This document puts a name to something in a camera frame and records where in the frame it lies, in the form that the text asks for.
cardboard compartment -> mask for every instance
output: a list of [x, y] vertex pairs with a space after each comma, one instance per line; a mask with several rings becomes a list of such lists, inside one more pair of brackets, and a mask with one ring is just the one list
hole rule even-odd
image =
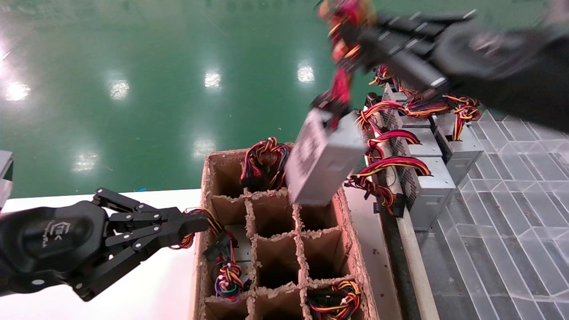
[[[245, 207], [245, 199], [232, 199], [226, 196], [211, 196], [212, 215], [231, 232], [238, 241], [237, 248], [233, 248], [233, 252], [239, 266], [241, 267], [241, 280], [245, 282], [248, 279], [247, 270], [251, 265], [251, 242], [246, 237], [245, 224], [247, 210]], [[216, 237], [212, 232], [207, 232], [207, 244], [211, 245], [216, 241]], [[206, 262], [208, 270], [208, 281], [206, 287], [206, 296], [215, 295], [213, 289], [215, 279], [218, 275], [221, 264], [216, 262]]]
[[340, 278], [348, 271], [348, 256], [339, 228], [302, 237], [308, 276], [313, 280]]
[[293, 282], [298, 284], [300, 266], [296, 258], [296, 243], [292, 236], [266, 240], [257, 238], [257, 258], [261, 264], [258, 286], [276, 289]]
[[223, 302], [205, 303], [205, 320], [245, 320], [248, 315], [245, 300], [235, 304]]
[[259, 194], [263, 193], [265, 196], [251, 199], [256, 233], [270, 238], [292, 231], [294, 229], [292, 206], [286, 198], [286, 193], [283, 190], [259, 192]]
[[259, 296], [255, 301], [254, 320], [304, 320], [300, 306], [300, 291], [277, 296]]
[[245, 151], [231, 154], [212, 153], [206, 158], [205, 165], [213, 178], [210, 178], [212, 185], [209, 188], [212, 195], [239, 198], [244, 193], [241, 187], [244, 158]]
[[332, 203], [325, 207], [303, 206], [300, 208], [300, 219], [303, 223], [302, 231], [317, 231], [338, 225]]
[[213, 210], [211, 214], [221, 223], [221, 225], [245, 225], [245, 199], [232, 199], [226, 196], [211, 197]]

cardboard box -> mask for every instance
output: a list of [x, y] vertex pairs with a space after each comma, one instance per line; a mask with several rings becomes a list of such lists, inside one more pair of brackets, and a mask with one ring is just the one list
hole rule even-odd
[[236, 259], [250, 257], [241, 262], [242, 279], [250, 278], [252, 285], [235, 304], [216, 298], [215, 264], [201, 254], [214, 238], [209, 231], [196, 235], [193, 319], [310, 320], [305, 304], [309, 290], [353, 280], [360, 286], [362, 300], [352, 319], [378, 320], [344, 190], [339, 189], [325, 207], [290, 204], [286, 188], [250, 193], [239, 184], [245, 152], [206, 157], [201, 206], [231, 230], [244, 230], [246, 240], [238, 239]]

metal casing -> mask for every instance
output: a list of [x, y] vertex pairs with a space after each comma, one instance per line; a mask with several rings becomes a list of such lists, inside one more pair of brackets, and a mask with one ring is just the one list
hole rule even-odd
[[[393, 88], [389, 84], [386, 84], [381, 101], [395, 101], [403, 103], [407, 101], [407, 96], [401, 92], [394, 92]], [[384, 125], [389, 130], [431, 127], [431, 122], [428, 118], [403, 116], [396, 110], [381, 111], [380, 114]]]
[[482, 155], [484, 149], [480, 141], [474, 136], [468, 126], [464, 126], [461, 141], [449, 141], [447, 136], [452, 135], [452, 125], [442, 125], [435, 128], [435, 138], [443, 152], [443, 160], [452, 181], [459, 185], [470, 171], [476, 160]]
[[418, 176], [414, 169], [398, 167], [397, 173], [403, 193], [407, 196], [407, 207], [417, 231], [429, 230], [444, 210], [450, 195], [456, 188], [442, 158], [418, 157], [423, 161], [431, 176]]
[[366, 150], [353, 113], [333, 131], [324, 127], [331, 118], [312, 109], [304, 121], [286, 164], [290, 202], [327, 205]]
[[454, 112], [439, 114], [431, 116], [430, 120], [431, 120], [431, 128], [434, 131], [435, 128], [438, 126], [444, 126], [444, 125], [454, 126], [456, 121], [456, 115], [454, 114]]
[[410, 145], [402, 137], [390, 139], [391, 150], [394, 155], [404, 155], [406, 157], [438, 157], [443, 153], [440, 151], [439, 144], [429, 128], [405, 128], [405, 130], [415, 134], [420, 144]]

green epoxy floor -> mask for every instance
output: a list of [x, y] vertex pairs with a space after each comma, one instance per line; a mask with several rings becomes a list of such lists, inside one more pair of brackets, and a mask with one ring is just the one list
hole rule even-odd
[[[334, 66], [307, 0], [0, 0], [0, 149], [13, 198], [200, 185], [204, 156], [294, 141]], [[541, 1], [375, 1], [476, 8], [535, 24]], [[356, 104], [370, 90], [360, 76]]]

white table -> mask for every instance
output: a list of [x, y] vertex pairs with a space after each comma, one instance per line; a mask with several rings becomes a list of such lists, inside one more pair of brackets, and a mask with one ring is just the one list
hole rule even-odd
[[[201, 190], [131, 192], [124, 195], [156, 208], [184, 210], [200, 204]], [[10, 199], [4, 212], [35, 207], [64, 207], [92, 195]], [[193, 247], [184, 250], [161, 249], [95, 299], [86, 303], [71, 287], [60, 285], [33, 294], [0, 298], [0, 319], [168, 319], [187, 320], [190, 315], [190, 289], [194, 270]]]

